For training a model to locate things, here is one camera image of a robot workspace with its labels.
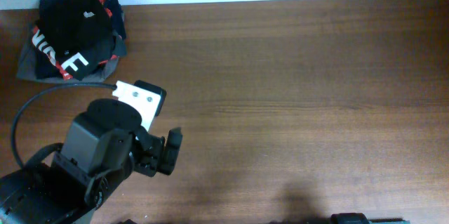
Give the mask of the black t-shirt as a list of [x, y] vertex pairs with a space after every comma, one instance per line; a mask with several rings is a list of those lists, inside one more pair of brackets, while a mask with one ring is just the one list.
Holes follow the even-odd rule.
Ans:
[[90, 48], [112, 33], [101, 0], [39, 0], [36, 26], [58, 58]]

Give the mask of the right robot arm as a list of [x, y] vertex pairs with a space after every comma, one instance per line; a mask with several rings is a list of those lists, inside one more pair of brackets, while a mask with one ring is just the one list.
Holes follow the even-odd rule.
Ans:
[[330, 217], [330, 224], [410, 224], [401, 218], [368, 219], [363, 213], [338, 213]]

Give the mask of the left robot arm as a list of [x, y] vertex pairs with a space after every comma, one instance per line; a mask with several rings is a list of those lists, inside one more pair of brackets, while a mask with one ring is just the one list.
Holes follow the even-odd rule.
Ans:
[[39, 150], [1, 179], [2, 223], [89, 223], [132, 172], [169, 176], [182, 143], [148, 134], [128, 104], [99, 99], [72, 122], [64, 143]]

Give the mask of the black Nike folded shirt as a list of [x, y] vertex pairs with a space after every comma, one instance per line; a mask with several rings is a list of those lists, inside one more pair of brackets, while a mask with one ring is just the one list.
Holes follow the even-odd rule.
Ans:
[[39, 28], [34, 27], [31, 45], [37, 52], [35, 72], [38, 79], [57, 77], [65, 81], [82, 81], [103, 70], [107, 63], [127, 55], [126, 45], [116, 32], [85, 48], [57, 53]]

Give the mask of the grey folded shirt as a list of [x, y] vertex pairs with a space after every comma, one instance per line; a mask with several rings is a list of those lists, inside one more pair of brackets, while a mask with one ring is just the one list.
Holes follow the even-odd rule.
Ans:
[[37, 52], [34, 51], [34, 49], [32, 48], [31, 38], [32, 38], [32, 29], [29, 31], [29, 35], [27, 37], [27, 40], [25, 42], [25, 45], [22, 49], [22, 52], [20, 54], [20, 58], [18, 61], [18, 71], [17, 71], [16, 77], [19, 79], [37, 81], [37, 82], [55, 83], [55, 84], [81, 83], [81, 82], [103, 82], [108, 76], [110, 76], [115, 71], [115, 69], [118, 65], [118, 61], [109, 62], [106, 64], [106, 67], [103, 70], [98, 70], [97, 72], [94, 72], [92, 76], [87, 77], [87, 79], [84, 79], [82, 81], [79, 81], [76, 79], [70, 79], [70, 80], [65, 81], [65, 80], [63, 80], [61, 78], [57, 78], [57, 77], [50, 77], [47, 79], [38, 79], [36, 76], [36, 72], [35, 72]]

